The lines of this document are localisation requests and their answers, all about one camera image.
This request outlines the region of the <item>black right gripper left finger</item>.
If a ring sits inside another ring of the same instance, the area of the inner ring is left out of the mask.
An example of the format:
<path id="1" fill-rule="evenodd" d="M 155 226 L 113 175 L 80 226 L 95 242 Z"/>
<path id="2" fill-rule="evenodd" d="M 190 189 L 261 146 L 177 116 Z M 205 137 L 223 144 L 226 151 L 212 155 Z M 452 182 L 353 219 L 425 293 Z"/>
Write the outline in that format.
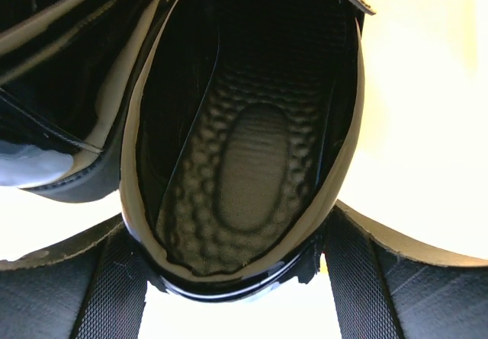
<path id="1" fill-rule="evenodd" d="M 1 262 L 3 338 L 136 338 L 147 282 L 116 215 Z"/>

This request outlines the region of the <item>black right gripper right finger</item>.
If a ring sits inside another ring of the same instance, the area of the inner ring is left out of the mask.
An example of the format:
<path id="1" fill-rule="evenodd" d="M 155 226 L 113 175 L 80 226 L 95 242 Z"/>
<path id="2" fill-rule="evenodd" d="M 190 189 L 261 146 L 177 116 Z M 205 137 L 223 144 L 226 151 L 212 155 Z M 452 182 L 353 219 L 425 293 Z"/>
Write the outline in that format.
<path id="1" fill-rule="evenodd" d="M 325 256 L 343 338 L 485 338 L 487 262 L 417 241 L 337 202 Z"/>

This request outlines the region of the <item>black leather shoe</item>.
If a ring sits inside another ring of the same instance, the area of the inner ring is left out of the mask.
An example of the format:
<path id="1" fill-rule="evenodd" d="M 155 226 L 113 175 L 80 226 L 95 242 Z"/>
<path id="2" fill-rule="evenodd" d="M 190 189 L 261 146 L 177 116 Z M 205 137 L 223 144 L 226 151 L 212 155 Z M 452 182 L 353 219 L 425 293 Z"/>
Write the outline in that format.
<path id="1" fill-rule="evenodd" d="M 119 183 L 128 84 L 172 0 L 1 0 L 1 184 L 65 203 Z"/>
<path id="2" fill-rule="evenodd" d="M 131 80 L 122 216 L 149 281 L 249 299 L 319 270 L 361 127 L 365 0 L 169 0 Z"/>

